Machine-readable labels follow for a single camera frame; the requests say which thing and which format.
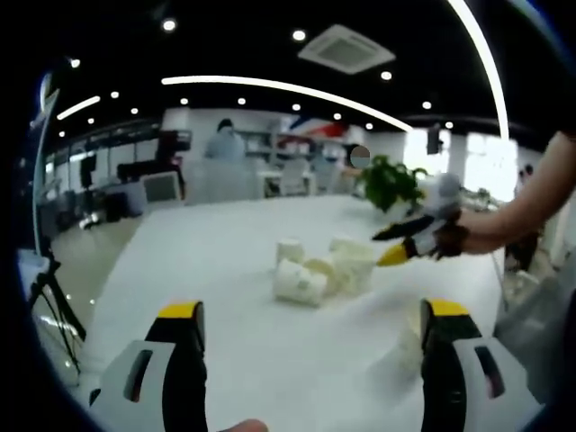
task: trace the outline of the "air conditioner vent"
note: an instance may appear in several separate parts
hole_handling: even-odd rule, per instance
[[[396,59],[385,47],[338,24],[307,44],[298,57],[349,75]]]

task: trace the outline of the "floor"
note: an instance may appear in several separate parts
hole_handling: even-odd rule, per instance
[[[54,256],[62,263],[56,272],[56,277],[85,329],[92,320],[94,306],[98,302],[108,274],[140,222],[141,218],[135,218],[104,224],[90,230],[74,227],[52,242]],[[46,289],[45,293],[52,308],[58,313],[50,289]],[[60,319],[54,319],[50,307],[41,297],[34,305],[34,313],[38,322],[40,342],[62,382],[68,388],[74,388],[78,384],[78,373],[70,362],[63,337],[59,334]],[[66,324],[62,328],[78,355],[81,342],[74,337],[75,329]]]
[[[543,281],[546,277],[556,275],[550,263],[550,258],[544,250],[538,249],[535,252],[528,274],[537,281]],[[504,300],[510,306],[521,303],[537,286],[531,279],[514,272],[506,271],[502,278],[502,294]]]

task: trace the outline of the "window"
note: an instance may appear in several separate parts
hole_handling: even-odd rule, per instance
[[[474,192],[484,188],[497,200],[512,200],[518,180],[518,144],[471,133],[466,151],[464,187]]]
[[[437,155],[429,155],[427,153],[428,131],[419,129],[407,132],[406,145],[404,146],[404,165],[408,169],[424,168],[432,176],[447,172],[451,138],[452,134],[449,130],[441,130],[442,150]]]

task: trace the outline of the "person's arm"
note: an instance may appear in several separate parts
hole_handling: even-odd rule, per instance
[[[576,139],[557,132],[514,201],[490,214],[463,213],[468,235],[462,251],[488,253],[540,228],[570,198],[576,185]]]
[[[537,230],[568,201],[575,185],[576,141],[558,132],[517,198],[494,213],[500,232],[516,240]]]

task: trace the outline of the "white table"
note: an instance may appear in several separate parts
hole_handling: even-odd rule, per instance
[[[368,202],[345,196],[153,212],[96,303],[82,358],[84,394],[130,341],[144,338],[158,310],[201,299],[210,430],[247,418],[274,432],[420,430],[421,380],[400,397],[382,378],[394,372],[383,359],[403,329],[403,307],[425,296],[457,301],[491,334],[500,302],[491,256],[376,269],[372,292],[317,310],[272,296],[278,239],[298,237],[307,254],[321,256],[334,234],[369,239],[385,223]]]
[[[263,169],[258,170],[256,175],[262,180],[280,180],[282,177],[282,170],[279,169]],[[316,195],[318,193],[318,186],[316,182],[316,175],[311,171],[304,171],[302,177],[308,180],[308,195]]]

